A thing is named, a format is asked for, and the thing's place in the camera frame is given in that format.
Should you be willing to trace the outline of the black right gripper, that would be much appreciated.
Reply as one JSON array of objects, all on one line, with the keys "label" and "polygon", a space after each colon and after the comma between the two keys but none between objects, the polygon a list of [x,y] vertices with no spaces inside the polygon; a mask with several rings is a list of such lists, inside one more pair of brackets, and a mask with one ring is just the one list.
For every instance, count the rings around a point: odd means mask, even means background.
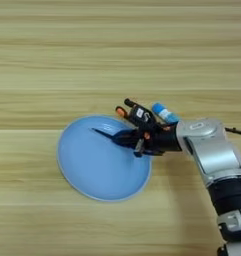
[{"label": "black right gripper", "polygon": [[161,156],[165,152],[181,151],[176,129],[176,123],[157,124],[153,130],[144,133],[144,140],[131,140],[138,138],[137,130],[125,129],[114,134],[113,139],[118,146],[132,149],[136,157],[143,154]]}]

